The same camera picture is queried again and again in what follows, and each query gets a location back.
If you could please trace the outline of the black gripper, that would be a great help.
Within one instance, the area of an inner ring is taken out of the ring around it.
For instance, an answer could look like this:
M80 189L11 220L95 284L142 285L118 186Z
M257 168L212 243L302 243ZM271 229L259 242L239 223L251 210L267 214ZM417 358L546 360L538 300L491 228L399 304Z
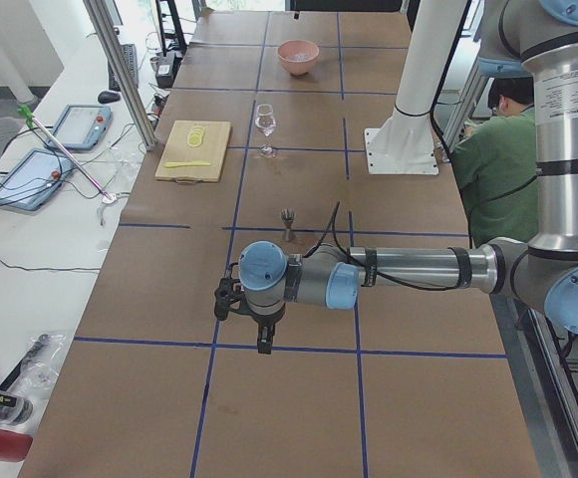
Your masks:
M262 355L270 355L273 350L276 324L285 315L284 311L277 311L271 315L249 313L249 317L257 324L257 351Z

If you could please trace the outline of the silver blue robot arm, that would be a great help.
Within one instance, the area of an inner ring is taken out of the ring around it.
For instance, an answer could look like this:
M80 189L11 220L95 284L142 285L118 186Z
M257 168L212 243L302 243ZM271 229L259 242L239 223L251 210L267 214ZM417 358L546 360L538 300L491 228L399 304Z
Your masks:
M451 160L472 245L248 245L216 298L257 323L261 353L288 303L349 310L361 288L384 284L506 296L578 336L578 1L489 1L481 33L493 115Z

